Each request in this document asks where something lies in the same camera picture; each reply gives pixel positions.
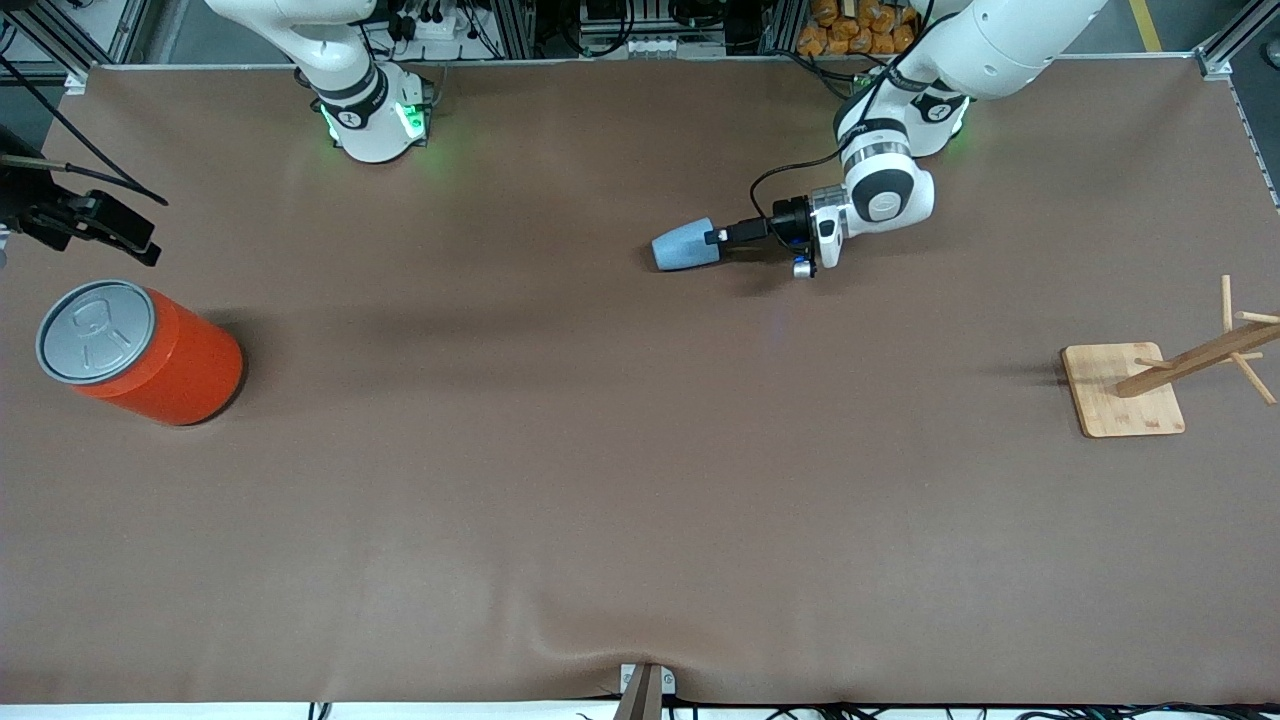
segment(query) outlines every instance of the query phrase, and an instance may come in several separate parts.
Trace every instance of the can lid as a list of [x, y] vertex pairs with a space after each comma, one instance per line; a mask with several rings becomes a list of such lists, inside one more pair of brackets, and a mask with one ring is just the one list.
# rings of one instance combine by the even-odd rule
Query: can lid
[[95, 281], [68, 292], [45, 315], [36, 359], [55, 380], [93, 384], [129, 369], [151, 343], [156, 309], [128, 281]]

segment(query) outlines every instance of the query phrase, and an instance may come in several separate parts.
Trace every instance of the wooden stand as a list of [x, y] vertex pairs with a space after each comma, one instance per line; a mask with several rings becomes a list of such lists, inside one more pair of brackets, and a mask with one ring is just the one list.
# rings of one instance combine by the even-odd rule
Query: wooden stand
[[[1235, 319], [1245, 324], [1235, 328]], [[1280, 338], [1280, 313], [1231, 313], [1231, 277], [1222, 275], [1222, 334], [1165, 360], [1152, 342], [1074, 345], [1062, 351], [1062, 365], [1080, 429], [1092, 438], [1166, 436], [1187, 429], [1172, 383], [1204, 368], [1231, 364], [1267, 405], [1276, 398], [1262, 383], [1248, 352]]]

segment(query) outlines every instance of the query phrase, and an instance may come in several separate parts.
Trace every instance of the brown table surface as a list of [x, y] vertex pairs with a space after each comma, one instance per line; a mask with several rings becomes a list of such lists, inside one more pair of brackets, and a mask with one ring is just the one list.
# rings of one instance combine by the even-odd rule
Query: brown table surface
[[[1277, 700], [1280, 415], [1208, 370], [1184, 436], [1089, 441], [1057, 366], [1211, 337], [1220, 273], [1275, 310], [1228, 86], [1060, 63], [815, 282], [653, 272], [832, 147], [824, 92], [460, 68], [431, 145], [362, 167], [287, 72], [96, 72], [64, 106], [173, 206], [129, 199], [155, 269], [10, 242], [0, 700], [572, 697], [640, 657], [699, 701]], [[225, 323], [239, 401], [174, 430], [45, 378], [42, 313], [100, 277]]]

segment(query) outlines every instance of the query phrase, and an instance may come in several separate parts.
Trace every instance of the red cylinder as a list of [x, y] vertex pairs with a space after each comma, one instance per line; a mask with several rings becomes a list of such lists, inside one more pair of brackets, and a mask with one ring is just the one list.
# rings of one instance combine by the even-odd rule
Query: red cylinder
[[37, 356], [76, 392], [169, 425], [216, 414], [244, 370], [230, 333], [124, 281], [88, 283], [63, 297], [41, 324]]

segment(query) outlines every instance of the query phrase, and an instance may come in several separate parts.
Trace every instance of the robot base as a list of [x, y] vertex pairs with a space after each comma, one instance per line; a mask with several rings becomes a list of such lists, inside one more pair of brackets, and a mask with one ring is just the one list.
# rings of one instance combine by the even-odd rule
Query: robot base
[[387, 73], [387, 100], [365, 127], [344, 127], [324, 111], [334, 145], [361, 163], [387, 163], [415, 145], [426, 145], [431, 124], [434, 85], [394, 63], [378, 67]]

